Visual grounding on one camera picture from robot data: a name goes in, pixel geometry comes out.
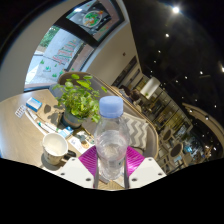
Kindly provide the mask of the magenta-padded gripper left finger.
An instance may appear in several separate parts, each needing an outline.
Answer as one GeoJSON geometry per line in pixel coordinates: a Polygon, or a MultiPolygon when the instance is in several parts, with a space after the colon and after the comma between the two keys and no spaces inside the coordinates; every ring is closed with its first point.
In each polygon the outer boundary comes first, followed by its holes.
{"type": "Polygon", "coordinates": [[[97,188],[99,171],[96,147],[91,147],[78,158],[70,158],[59,171],[59,176],[84,188],[97,188]]]}

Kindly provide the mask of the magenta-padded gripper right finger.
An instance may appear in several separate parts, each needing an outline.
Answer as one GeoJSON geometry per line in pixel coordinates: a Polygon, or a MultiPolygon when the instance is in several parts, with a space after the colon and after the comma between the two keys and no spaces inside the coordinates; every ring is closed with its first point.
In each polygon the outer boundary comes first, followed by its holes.
{"type": "Polygon", "coordinates": [[[135,149],[127,148],[124,168],[126,189],[140,188],[165,176],[166,174],[153,157],[145,158],[135,149]]]}

